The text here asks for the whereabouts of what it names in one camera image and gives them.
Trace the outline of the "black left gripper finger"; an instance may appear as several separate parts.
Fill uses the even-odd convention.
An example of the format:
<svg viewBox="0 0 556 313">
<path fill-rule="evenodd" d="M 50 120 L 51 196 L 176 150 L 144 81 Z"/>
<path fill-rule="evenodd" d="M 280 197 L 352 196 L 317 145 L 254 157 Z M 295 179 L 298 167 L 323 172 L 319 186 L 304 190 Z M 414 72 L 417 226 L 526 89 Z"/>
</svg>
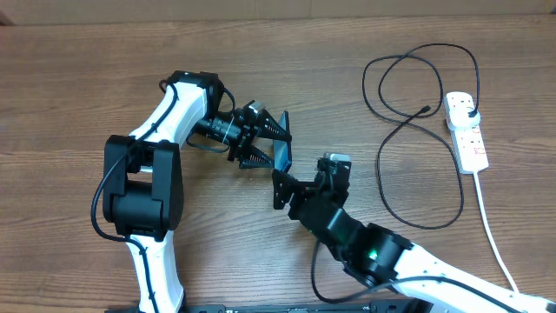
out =
<svg viewBox="0 0 556 313">
<path fill-rule="evenodd" d="M 256 136 L 283 142 L 290 142 L 292 136 L 288 130 L 280 126 L 279 123 L 267 112 L 263 111 L 257 117 Z"/>
<path fill-rule="evenodd" d="M 242 147 L 238 156 L 240 169 L 273 168 L 274 159 L 254 145 Z"/>
</svg>

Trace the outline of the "blue Samsung Galaxy smartphone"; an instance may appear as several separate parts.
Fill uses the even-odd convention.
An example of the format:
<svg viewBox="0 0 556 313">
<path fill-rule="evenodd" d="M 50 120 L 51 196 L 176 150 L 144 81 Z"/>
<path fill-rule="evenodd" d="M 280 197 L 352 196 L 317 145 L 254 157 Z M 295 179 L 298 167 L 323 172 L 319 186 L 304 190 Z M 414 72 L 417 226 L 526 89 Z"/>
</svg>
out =
<svg viewBox="0 0 556 313">
<path fill-rule="evenodd" d="M 289 125 L 289 114 L 284 111 L 279 120 L 279 125 L 286 131 L 287 135 L 291 135 Z M 292 150 L 291 141 L 274 140 L 274 167 L 276 170 L 288 173 L 292 166 Z"/>
</svg>

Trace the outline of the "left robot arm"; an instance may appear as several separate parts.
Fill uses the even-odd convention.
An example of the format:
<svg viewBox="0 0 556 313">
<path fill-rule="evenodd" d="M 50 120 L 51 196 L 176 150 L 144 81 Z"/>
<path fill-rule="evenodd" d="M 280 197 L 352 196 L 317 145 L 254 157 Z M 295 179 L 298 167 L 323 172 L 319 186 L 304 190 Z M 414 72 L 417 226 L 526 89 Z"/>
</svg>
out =
<svg viewBox="0 0 556 313">
<path fill-rule="evenodd" d="M 289 114 L 279 119 L 256 101 L 219 109 L 231 93 L 217 74 L 177 70 L 159 83 L 164 97 L 150 117 L 104 147 L 103 179 L 90 212 L 103 210 L 115 242 L 127 245 L 140 289 L 134 312 L 183 312 L 186 291 L 176 261 L 174 234 L 184 208 L 181 149 L 194 134 L 222 143 L 242 169 L 287 172 L 292 164 Z"/>
</svg>

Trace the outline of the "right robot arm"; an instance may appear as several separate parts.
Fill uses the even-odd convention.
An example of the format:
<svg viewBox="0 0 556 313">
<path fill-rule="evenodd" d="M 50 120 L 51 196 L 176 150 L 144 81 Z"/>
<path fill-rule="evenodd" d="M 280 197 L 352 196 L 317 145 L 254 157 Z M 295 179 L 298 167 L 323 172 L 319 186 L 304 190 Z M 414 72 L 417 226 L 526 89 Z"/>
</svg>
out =
<svg viewBox="0 0 556 313">
<path fill-rule="evenodd" d="M 363 224 L 343 208 L 351 162 L 326 155 L 317 174 L 303 182 L 284 166 L 272 173 L 274 207 L 289 208 L 319 245 L 367 292 L 391 289 L 447 312 L 553 312 L 555 303 L 502 288 L 441 261 L 417 243 L 375 223 Z"/>
</svg>

